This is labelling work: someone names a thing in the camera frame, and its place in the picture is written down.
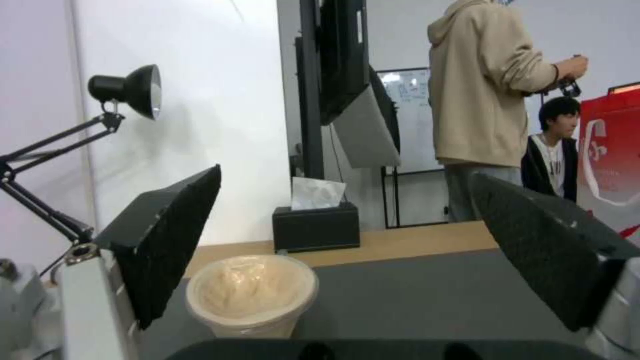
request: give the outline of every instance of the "wooden table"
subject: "wooden table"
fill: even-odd
[[[319,267],[497,248],[483,222],[370,231],[362,233],[360,239],[361,246],[355,249],[301,252],[291,256]],[[185,276],[193,276],[211,261],[261,254],[273,254],[272,241],[202,246],[196,250]]]

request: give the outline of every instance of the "man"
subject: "man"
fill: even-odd
[[[457,0],[428,30],[433,141],[445,165],[451,220],[476,220],[473,172],[522,184],[524,97],[582,77],[588,60],[543,61],[516,11],[493,0]]]
[[[522,158],[526,188],[575,202],[578,152],[572,135],[579,117],[580,103],[571,97],[557,97],[540,108],[542,133],[529,137]]]

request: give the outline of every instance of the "tissue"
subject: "tissue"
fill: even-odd
[[[296,211],[337,207],[344,195],[346,184],[294,177],[292,187],[291,209]]]

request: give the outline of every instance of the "hand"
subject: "hand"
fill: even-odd
[[[558,79],[570,78],[579,79],[589,68],[589,59],[585,56],[574,56],[556,64],[558,68]]]

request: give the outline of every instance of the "white wall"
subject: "white wall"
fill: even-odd
[[[437,20],[452,0],[368,0],[369,56],[376,70],[428,66],[428,24]],[[550,61],[576,53],[590,57],[590,71],[579,81],[582,99],[604,95],[608,87],[640,81],[636,62],[640,50],[633,37],[640,26],[636,0],[586,2],[584,0],[517,0],[512,6],[522,12],[536,47]],[[300,28],[297,0],[279,0],[283,46],[290,46]],[[300,112],[295,78],[295,52],[283,50],[289,145],[300,142]],[[529,108],[537,112],[538,98]],[[539,126],[532,124],[532,129]],[[353,170],[336,139],[340,164],[349,199],[360,210],[364,229],[382,229],[380,180],[377,170]],[[338,179],[328,130],[324,129],[324,161],[327,178]],[[402,224],[437,222],[446,219],[448,203],[442,173],[402,177],[400,180]]]
[[[201,244],[271,238],[290,202],[275,0],[75,0],[82,78],[158,64],[157,122],[123,106],[117,135],[91,148],[104,227],[140,192],[220,163]],[[85,99],[88,114],[98,104]]]
[[[69,0],[0,1],[0,154],[83,121]],[[71,136],[66,144],[77,141]],[[17,182],[54,209],[94,223],[86,151],[74,151],[19,174]],[[0,258],[39,270],[70,243],[0,192]]]

